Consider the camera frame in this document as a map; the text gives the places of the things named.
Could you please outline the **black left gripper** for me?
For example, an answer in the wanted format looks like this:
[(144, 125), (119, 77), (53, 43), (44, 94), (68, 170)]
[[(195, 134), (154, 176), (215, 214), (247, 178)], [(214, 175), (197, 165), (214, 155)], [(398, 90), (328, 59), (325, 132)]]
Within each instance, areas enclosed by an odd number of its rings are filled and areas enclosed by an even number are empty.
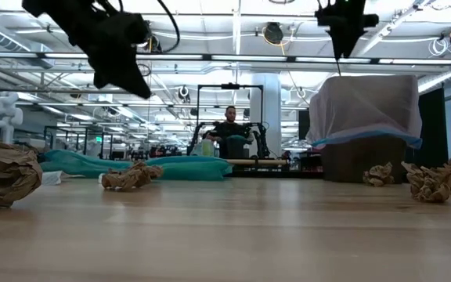
[(135, 52), (114, 53), (110, 62), (105, 53), (93, 52), (130, 49), (147, 42), (151, 31), (139, 13), (117, 10), (108, 0), (22, 0), (22, 7), (35, 17), (47, 14), (67, 34), (71, 45), (89, 53), (96, 88), (110, 83), (143, 99), (150, 98)]

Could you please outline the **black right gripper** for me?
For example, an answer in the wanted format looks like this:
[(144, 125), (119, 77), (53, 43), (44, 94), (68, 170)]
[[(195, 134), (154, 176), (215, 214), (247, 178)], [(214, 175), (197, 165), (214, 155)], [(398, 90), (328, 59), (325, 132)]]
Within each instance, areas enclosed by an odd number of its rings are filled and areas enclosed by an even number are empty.
[[(331, 37), (334, 58), (341, 56), (349, 58), (357, 41), (362, 37), (362, 29), (366, 27), (376, 27), (379, 23), (377, 14), (365, 14), (366, 0), (327, 0), (327, 5), (322, 6), (317, 0), (319, 8), (315, 11), (315, 17), (319, 26), (330, 27), (327, 33)], [(357, 27), (344, 30), (337, 26)]]

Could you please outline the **pink translucent plastic bag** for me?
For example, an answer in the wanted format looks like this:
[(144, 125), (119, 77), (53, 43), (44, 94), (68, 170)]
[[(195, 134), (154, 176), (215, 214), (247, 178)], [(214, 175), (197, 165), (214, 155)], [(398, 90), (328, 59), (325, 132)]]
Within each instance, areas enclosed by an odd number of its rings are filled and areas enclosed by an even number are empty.
[(337, 76), (327, 79), (309, 103), (305, 138), (315, 147), (391, 135), (419, 149), (422, 119), (413, 75)]

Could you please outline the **white paper scrap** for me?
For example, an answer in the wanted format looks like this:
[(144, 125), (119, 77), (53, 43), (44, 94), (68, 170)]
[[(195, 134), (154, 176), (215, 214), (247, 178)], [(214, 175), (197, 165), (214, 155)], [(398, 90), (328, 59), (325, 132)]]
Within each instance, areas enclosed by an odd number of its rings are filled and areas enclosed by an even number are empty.
[(43, 172), (41, 184), (43, 186), (57, 186), (62, 182), (61, 180), (62, 174), (63, 174), (62, 171)]

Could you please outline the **teal plastic trash bag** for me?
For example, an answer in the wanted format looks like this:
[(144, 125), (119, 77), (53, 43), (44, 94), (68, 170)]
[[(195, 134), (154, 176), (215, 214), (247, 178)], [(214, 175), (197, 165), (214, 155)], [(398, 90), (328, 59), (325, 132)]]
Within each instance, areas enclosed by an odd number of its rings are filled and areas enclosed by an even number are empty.
[[(63, 171), (94, 179), (109, 169), (124, 171), (133, 166), (130, 161), (110, 161), (78, 154), (69, 150), (50, 150), (39, 161), (44, 172)], [(163, 168), (162, 180), (221, 181), (233, 171), (224, 159), (205, 156), (173, 156), (149, 159), (148, 166)]]

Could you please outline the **dark brown trash bin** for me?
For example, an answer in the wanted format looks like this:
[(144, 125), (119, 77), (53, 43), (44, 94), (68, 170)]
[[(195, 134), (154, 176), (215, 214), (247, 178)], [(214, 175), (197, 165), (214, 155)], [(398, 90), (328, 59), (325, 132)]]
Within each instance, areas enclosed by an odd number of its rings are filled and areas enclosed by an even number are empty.
[(324, 179), (340, 183), (363, 183), (363, 173), (376, 165), (392, 164), (395, 183), (402, 181), (401, 162), (406, 143), (390, 135), (358, 138), (327, 144), (321, 151)]

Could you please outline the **black cabinet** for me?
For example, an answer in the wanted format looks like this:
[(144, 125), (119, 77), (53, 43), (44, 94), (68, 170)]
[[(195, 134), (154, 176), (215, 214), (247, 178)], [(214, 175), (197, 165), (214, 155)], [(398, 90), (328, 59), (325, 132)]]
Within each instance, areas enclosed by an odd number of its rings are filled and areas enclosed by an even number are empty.
[(300, 110), (298, 112), (298, 138), (300, 140), (306, 139), (309, 129), (310, 129), (310, 111)]

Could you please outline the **long ceiling light strip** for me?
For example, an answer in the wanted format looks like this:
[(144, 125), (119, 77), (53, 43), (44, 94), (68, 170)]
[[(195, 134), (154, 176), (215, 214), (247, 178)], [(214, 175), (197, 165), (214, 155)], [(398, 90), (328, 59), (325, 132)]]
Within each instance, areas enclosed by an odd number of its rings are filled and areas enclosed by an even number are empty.
[[(86, 60), (83, 53), (72, 52), (0, 52), (0, 58)], [(339, 63), (350, 65), (419, 65), (451, 67), (451, 59), (341, 58), (324, 56), (248, 56), (216, 54), (137, 54), (137, 60), (231, 61), (259, 63)]]

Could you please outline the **white building column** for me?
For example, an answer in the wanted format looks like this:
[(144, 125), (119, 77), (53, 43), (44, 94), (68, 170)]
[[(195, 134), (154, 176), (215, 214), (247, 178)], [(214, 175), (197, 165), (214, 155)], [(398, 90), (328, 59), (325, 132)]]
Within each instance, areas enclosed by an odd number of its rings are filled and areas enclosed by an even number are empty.
[(279, 75), (274, 73), (254, 73), (250, 85), (262, 85), (250, 91), (250, 121), (262, 122), (266, 127), (265, 139), (270, 157), (281, 153), (281, 84)]

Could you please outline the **black background robot station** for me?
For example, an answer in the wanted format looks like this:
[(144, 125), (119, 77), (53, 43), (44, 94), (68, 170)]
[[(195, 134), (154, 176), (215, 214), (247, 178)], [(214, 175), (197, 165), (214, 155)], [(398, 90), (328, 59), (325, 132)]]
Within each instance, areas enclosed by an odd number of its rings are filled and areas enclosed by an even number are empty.
[[(264, 86), (263, 85), (241, 85), (241, 84), (235, 84), (235, 83), (227, 83), (227, 84), (220, 84), (220, 85), (198, 85), (197, 86), (197, 105), (196, 109), (197, 111), (200, 110), (200, 91), (203, 88), (220, 88), (222, 90), (239, 90), (239, 89), (259, 89), (261, 93), (261, 102), (264, 101)], [(216, 127), (217, 125), (220, 125), (220, 121), (199, 121), (199, 114), (197, 114), (197, 126), (194, 129), (193, 137), (191, 139), (191, 142), (189, 146), (186, 149), (186, 154), (188, 156), (191, 155), (193, 152), (193, 149), (198, 144), (198, 137), (200, 136), (200, 130), (204, 126), (213, 126)], [(242, 131), (243, 135), (247, 135), (248, 131), (247, 129), (252, 129), (253, 127), (257, 127), (257, 131), (253, 131), (253, 136), (255, 137), (255, 141), (257, 144), (257, 157), (258, 159), (266, 159), (270, 155), (270, 150), (268, 148), (267, 142), (266, 142), (266, 131), (267, 129), (264, 126), (264, 120), (263, 117), (260, 117), (260, 121), (249, 121), (242, 124), (242, 127), (244, 130)]]

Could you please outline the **black room partition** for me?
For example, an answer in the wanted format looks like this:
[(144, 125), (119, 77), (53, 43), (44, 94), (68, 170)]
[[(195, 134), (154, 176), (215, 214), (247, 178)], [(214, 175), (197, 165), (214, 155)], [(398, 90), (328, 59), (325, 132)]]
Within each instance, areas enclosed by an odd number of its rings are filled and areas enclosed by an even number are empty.
[(421, 95), (419, 110), (422, 120), (422, 145), (418, 150), (408, 148), (405, 162), (417, 167), (442, 167), (449, 159), (444, 89)]

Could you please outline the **person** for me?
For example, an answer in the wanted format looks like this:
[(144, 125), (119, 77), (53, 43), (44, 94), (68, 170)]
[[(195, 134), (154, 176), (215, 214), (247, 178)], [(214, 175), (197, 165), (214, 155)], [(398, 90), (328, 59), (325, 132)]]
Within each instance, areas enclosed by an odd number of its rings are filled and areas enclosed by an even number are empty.
[(246, 132), (245, 127), (236, 123), (234, 106), (228, 106), (225, 109), (225, 121), (204, 133), (203, 137), (219, 145), (219, 157), (223, 159), (242, 158), (244, 145), (254, 141), (253, 133)]

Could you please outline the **black aluminium table frame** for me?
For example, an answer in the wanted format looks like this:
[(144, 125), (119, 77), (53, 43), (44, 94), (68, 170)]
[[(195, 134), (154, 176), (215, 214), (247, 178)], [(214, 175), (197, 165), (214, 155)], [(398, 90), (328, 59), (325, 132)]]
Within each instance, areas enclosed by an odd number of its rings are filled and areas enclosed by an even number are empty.
[(225, 177), (233, 178), (268, 178), (268, 179), (322, 179), (323, 172), (290, 170), (287, 165), (282, 166), (252, 166), (234, 165), (232, 171)]

